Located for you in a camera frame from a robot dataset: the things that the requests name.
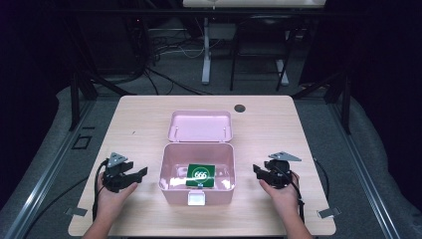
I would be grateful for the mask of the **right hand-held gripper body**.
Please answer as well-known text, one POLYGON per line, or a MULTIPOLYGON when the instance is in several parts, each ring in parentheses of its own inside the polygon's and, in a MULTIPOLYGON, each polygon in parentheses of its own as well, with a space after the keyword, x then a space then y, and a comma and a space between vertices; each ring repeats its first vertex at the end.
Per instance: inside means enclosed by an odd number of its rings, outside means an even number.
POLYGON ((269 158, 275 166, 272 169, 268 169, 270 179, 267 183, 276 189, 282 189, 291 184, 292 171, 290 162, 301 161, 301 159, 285 151, 272 153, 269 158))

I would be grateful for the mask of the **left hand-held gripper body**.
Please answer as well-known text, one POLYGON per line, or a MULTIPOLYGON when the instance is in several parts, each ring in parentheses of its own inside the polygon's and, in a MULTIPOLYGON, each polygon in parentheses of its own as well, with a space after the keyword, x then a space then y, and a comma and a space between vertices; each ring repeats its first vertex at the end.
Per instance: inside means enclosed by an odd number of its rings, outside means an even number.
POLYGON ((124 164, 127 157, 113 152, 107 159, 103 185, 111 192, 118 193, 121 189, 129 187, 133 181, 131 175, 126 175, 124 164))

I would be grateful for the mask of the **pink box with hinged lid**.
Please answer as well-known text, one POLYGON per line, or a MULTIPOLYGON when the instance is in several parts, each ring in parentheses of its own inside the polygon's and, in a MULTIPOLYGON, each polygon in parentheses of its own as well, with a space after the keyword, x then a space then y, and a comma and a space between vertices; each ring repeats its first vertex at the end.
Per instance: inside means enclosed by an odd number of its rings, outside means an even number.
POLYGON ((176 111, 163 150, 158 186, 168 203, 186 206, 225 205, 236 186, 231 114, 225 111, 176 111), (189 164, 216 167, 212 188, 185 185, 189 164))

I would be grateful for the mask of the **person's right hand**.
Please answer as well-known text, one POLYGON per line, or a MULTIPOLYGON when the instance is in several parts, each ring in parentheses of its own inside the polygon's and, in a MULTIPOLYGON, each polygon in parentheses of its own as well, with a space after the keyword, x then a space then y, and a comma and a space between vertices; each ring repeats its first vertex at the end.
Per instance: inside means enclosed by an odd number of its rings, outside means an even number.
POLYGON ((275 209, 283 221, 292 222, 294 219, 301 219, 298 193, 292 184, 282 189, 276 189, 263 179, 260 179, 259 183, 271 197, 275 209))

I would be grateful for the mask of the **person's left hand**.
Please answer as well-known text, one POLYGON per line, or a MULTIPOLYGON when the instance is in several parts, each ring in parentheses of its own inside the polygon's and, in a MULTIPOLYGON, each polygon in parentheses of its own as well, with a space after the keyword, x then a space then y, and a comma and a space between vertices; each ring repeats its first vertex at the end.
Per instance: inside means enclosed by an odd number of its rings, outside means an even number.
POLYGON ((101 227, 111 227, 120 214, 125 201, 135 191, 137 186, 137 182, 132 183, 120 192, 111 192, 108 189, 102 189, 99 193, 98 211, 94 223, 101 227))

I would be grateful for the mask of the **white desk with legs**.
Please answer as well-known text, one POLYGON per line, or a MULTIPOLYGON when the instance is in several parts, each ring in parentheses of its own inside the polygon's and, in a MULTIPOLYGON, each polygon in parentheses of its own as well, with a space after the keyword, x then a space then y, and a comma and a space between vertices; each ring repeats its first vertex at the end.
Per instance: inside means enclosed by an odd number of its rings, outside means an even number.
MULTIPOLYGON (((322 9, 326 0, 182 0, 183 7, 191 9, 322 9)), ((209 18, 203 17, 204 27, 204 63, 202 71, 202 84, 210 83, 211 53, 209 18)))

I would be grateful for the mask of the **grey metal table bracket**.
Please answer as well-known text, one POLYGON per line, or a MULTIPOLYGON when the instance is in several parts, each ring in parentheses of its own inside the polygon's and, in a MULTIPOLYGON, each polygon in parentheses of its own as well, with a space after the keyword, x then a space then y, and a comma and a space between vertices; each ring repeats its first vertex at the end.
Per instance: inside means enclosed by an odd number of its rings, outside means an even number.
POLYGON ((87 214, 88 210, 79 207, 69 207, 66 209, 65 213, 70 216, 82 216, 84 217, 87 214))
POLYGON ((319 210, 317 215, 321 218, 334 218, 341 213, 338 207, 327 208, 324 210, 319 210))

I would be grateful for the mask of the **aluminium floor rail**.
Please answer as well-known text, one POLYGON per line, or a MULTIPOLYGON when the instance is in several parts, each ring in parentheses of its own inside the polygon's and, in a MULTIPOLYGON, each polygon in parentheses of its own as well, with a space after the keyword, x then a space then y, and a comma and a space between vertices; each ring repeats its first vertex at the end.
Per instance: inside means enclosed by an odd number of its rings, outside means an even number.
POLYGON ((103 104, 83 106, 77 127, 68 128, 68 111, 60 108, 52 128, 23 179, 0 210, 0 239, 76 239, 65 213, 78 207, 95 163, 107 119, 99 119, 103 104))
POLYGON ((401 236, 399 235, 399 232, 391 219, 384 201, 381 198, 372 180, 372 177, 370 176, 369 171, 367 170, 362 160, 361 154, 352 138, 352 135, 347 133, 343 128, 340 119, 340 110, 336 105, 333 104, 328 104, 327 107, 335 121, 336 127, 340 131, 340 134, 345 141, 347 149, 351 155, 351 163, 353 165, 355 174, 361 184, 361 187, 385 239, 401 239, 401 236))

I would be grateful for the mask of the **black metal stand frame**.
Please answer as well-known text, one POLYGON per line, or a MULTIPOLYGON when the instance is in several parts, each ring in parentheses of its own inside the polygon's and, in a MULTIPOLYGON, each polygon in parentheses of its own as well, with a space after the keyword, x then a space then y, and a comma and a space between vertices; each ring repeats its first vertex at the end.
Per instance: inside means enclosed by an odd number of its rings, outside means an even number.
POLYGON ((334 73, 320 82, 310 84, 304 90, 292 95, 292 98, 295 100, 304 98, 323 86, 328 86, 328 89, 323 96, 323 100, 327 104, 335 104, 338 99, 341 99, 340 125, 347 134, 350 134, 349 110, 351 102, 351 79, 348 77, 346 71, 334 73))
POLYGON ((114 85, 98 74, 88 71, 75 71, 70 80, 72 112, 70 131, 74 130, 81 120, 80 94, 83 94, 88 101, 95 101, 99 96, 94 83, 106 87, 121 97, 132 96, 132 93, 114 85))

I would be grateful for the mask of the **black metal chair frame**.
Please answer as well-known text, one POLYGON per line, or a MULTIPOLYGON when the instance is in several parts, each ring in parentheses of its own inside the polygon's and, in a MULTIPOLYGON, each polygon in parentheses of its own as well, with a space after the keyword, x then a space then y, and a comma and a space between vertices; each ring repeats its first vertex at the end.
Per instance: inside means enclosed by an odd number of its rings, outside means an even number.
POLYGON ((237 74, 265 75, 276 74, 278 82, 276 90, 282 85, 290 54, 302 20, 293 15, 254 15, 236 24, 231 47, 230 90, 234 90, 237 74), (256 68, 236 69, 241 59, 256 60, 264 63, 271 59, 276 68, 273 71, 259 72, 256 68))

